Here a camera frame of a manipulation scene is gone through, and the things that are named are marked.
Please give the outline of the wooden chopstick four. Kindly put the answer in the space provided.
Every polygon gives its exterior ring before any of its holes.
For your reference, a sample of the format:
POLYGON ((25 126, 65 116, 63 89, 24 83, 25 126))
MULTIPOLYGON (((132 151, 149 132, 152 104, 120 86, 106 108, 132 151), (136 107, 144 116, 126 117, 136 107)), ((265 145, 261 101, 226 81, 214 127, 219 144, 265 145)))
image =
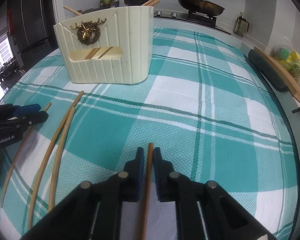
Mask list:
POLYGON ((32 187, 32 193, 31 193, 31 198, 30 198, 30 204, 29 204, 29 213, 28 213, 28 223, 27 223, 27 228, 30 229, 32 228, 32 223, 33 223, 33 216, 34 216, 34 209, 36 206, 36 200, 37 200, 37 195, 38 195, 38 190, 39 190, 39 186, 40 186, 40 182, 42 180, 43 174, 45 172, 47 163, 50 159, 50 155, 52 153, 52 150, 55 147, 56 141, 66 123, 66 120, 70 114, 70 110, 72 109, 72 107, 75 107, 78 102, 80 101, 81 97, 83 96, 84 91, 80 91, 78 96, 75 98, 74 102, 71 104, 70 108, 68 109, 68 111, 65 113, 63 119, 61 120, 58 128, 55 131, 55 134, 53 135, 50 144, 45 152, 45 155, 43 157, 42 163, 39 167, 39 170, 37 172, 37 175, 35 176, 34 180, 33 180, 33 187, 32 187))

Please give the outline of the wooden chopstick six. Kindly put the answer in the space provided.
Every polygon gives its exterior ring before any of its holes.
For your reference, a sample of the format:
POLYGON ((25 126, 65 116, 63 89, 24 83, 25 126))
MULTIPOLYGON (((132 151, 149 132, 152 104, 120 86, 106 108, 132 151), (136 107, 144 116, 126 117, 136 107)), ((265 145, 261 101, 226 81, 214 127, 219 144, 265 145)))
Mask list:
POLYGON ((59 169, 60 169, 60 165, 61 165, 61 159, 63 156, 66 137, 68 135, 68 131, 69 131, 75 110, 76 110, 75 107, 71 107, 70 113, 67 117, 64 128, 62 130, 61 139, 59 141, 59 145, 58 145, 57 152, 55 155, 55 161, 53 163, 53 170, 52 170, 50 190, 49 190, 49 203, 48 203, 48 210, 47 210, 48 212, 50 212, 55 207, 55 198, 56 198, 56 190, 57 190, 58 175, 59 175, 59 169))

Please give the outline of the wooden chopstick seven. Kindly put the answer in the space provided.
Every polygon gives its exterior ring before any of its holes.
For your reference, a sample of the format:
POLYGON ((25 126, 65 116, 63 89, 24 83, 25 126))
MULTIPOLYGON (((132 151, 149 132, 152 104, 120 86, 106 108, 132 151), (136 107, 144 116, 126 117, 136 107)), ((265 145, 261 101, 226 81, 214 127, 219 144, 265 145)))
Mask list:
POLYGON ((146 175, 143 188, 143 195, 139 214, 138 239, 146 239, 147 219, 149 211, 149 200, 151 193, 152 181, 152 165, 153 165, 153 150, 154 144, 151 142, 148 145, 146 175))

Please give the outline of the wooden chopstick two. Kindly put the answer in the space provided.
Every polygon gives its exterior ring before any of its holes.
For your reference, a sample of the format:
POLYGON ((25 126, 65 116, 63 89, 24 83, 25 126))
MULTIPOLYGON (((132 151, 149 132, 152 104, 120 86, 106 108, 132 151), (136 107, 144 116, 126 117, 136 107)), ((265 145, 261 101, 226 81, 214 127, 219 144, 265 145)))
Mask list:
POLYGON ((151 4, 154 1, 155 0, 148 0, 147 2, 143 3, 142 6, 147 6, 147 5, 151 4))

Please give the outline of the wooden chopstick three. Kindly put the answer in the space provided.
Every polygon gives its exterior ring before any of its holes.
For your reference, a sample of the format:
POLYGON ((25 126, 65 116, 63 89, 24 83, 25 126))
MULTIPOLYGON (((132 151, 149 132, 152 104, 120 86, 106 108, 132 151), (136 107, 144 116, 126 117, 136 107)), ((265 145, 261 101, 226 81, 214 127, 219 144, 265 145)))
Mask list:
POLYGON ((8 201, 15 197, 26 203, 23 193, 32 194, 36 169, 43 156, 43 144, 47 146, 48 140, 39 134, 44 127, 43 123, 31 126, 21 142, 8 149, 1 150, 0 170, 0 207, 7 206, 8 201))

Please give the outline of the wooden chopstick five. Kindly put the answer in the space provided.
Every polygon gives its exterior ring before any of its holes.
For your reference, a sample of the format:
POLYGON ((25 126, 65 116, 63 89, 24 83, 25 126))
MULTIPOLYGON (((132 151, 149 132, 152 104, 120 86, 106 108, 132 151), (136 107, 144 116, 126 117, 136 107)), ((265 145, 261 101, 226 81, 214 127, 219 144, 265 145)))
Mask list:
POLYGON ((71 7, 69 7, 69 6, 67 6, 67 5, 64 5, 63 8, 64 8, 65 10, 67 10, 67 11, 70 11, 71 13, 73 13, 73 14, 75 14, 75 15, 77 15, 77 16, 82 15, 81 12, 78 12, 77 10, 72 9, 71 7))

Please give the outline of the wooden chopstick one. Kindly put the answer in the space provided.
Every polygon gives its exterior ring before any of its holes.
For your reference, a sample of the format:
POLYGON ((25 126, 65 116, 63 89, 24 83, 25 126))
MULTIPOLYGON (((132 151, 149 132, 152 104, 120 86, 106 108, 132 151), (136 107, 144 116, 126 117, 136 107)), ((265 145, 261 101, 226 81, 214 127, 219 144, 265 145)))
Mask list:
POLYGON ((156 4, 158 4, 160 2, 160 0, 154 0, 152 3, 149 3, 148 6, 155 6, 156 4))

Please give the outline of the dark grey refrigerator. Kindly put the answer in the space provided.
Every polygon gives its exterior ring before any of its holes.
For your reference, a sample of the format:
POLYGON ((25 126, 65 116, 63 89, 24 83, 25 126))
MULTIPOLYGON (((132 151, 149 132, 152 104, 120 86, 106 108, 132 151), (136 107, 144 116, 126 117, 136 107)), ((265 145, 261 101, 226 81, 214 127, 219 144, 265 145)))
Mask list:
POLYGON ((22 70, 58 48, 52 0, 7 0, 8 36, 22 70))

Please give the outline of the teal plaid tablecloth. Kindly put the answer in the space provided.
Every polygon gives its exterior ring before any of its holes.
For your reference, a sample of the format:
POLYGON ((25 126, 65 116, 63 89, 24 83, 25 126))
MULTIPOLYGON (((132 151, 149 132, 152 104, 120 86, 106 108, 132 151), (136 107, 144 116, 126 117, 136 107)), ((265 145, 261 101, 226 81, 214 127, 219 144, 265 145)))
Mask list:
MULTIPOLYGON (((289 239, 298 202, 295 144, 280 104, 244 54, 196 31, 156 28, 149 76, 137 85, 75 84, 59 51, 32 67, 3 103, 48 106, 48 140, 84 91, 70 125, 56 200, 105 181, 150 142, 176 171, 215 180, 277 239, 289 239)), ((0 207, 6 239, 27 232, 31 194, 0 207)))

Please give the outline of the cream utensil holder box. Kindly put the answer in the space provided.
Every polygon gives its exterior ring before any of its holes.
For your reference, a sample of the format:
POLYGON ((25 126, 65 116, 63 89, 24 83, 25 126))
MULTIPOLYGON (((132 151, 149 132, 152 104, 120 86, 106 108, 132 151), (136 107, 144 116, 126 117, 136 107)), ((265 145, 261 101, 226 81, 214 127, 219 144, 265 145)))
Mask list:
POLYGON ((132 85, 152 60, 154 8, 132 6, 83 14, 54 26, 73 83, 132 85))

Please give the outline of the wooden cutting board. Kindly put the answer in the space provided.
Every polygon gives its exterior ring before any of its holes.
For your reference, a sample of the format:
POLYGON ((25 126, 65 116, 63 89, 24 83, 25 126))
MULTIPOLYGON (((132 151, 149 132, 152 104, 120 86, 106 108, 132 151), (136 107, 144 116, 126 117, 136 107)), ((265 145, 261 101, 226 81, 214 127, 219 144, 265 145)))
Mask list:
POLYGON ((300 102, 300 85, 298 84, 298 82, 273 57, 266 54, 264 51, 258 49, 257 47, 254 47, 254 50, 261 57, 263 57, 268 64, 270 64, 270 66, 273 68, 273 70, 275 70, 275 72, 277 72, 277 74, 281 77, 283 82, 287 85, 288 89, 290 90, 290 92, 292 93, 294 98, 296 98, 296 100, 298 100, 298 102, 300 102))

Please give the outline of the dark rolled mat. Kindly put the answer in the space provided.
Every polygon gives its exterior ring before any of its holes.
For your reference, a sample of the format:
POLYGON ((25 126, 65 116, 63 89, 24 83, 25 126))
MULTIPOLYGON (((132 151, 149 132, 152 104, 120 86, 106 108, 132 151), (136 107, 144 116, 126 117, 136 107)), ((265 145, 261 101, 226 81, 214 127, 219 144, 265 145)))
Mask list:
POLYGON ((248 59, 252 65, 270 82, 279 92, 287 92, 288 87, 272 66, 254 49, 248 53, 248 59))

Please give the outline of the sauce bottles group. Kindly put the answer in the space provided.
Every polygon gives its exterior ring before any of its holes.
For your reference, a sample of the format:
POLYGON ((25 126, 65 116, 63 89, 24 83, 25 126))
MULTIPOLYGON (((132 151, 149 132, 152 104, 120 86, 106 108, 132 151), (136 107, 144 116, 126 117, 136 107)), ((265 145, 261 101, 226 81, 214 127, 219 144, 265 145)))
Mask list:
POLYGON ((119 0, 100 0, 100 9, 116 8, 120 6, 119 0))

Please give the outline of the plastic bag of sponges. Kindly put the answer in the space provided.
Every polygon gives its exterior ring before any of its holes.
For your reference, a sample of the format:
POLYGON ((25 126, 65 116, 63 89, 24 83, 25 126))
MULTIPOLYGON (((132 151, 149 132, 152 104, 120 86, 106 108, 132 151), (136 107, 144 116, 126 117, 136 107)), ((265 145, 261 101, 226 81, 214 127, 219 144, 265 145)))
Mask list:
POLYGON ((287 37, 279 39, 273 48, 274 59, 289 72, 297 81, 300 81, 300 54, 294 49, 292 42, 287 37))

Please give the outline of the glass pitcher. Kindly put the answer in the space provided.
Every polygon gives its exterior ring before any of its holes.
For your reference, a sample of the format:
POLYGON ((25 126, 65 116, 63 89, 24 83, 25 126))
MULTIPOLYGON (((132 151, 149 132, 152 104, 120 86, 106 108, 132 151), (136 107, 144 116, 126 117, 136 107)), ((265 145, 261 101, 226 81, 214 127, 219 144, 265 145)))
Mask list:
POLYGON ((243 17, 244 13, 240 12, 235 22, 234 33, 238 36, 243 37, 250 28, 250 23, 243 17))

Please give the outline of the black gas stove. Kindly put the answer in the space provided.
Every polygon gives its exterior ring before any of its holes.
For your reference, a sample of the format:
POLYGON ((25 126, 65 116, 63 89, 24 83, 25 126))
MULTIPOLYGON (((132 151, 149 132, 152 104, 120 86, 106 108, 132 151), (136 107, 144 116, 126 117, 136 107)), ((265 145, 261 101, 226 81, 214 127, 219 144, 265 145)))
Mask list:
POLYGON ((229 31, 227 31, 217 25, 217 17, 216 16, 207 16, 207 15, 202 15, 202 14, 198 14, 196 12, 190 12, 190 11, 176 12, 176 11, 169 11, 169 10, 155 10, 154 17, 197 24, 197 25, 208 27, 210 29, 215 29, 217 31, 231 35, 231 33, 229 31))

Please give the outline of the black wok glass lid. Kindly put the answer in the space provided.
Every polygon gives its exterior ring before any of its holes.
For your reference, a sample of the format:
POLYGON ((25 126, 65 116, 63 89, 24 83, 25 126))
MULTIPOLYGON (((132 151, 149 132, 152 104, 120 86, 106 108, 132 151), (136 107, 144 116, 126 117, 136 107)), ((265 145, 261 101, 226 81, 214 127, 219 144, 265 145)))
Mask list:
POLYGON ((198 12, 213 17, 221 15, 225 10, 224 7, 208 0, 178 0, 178 3, 190 12, 198 12))

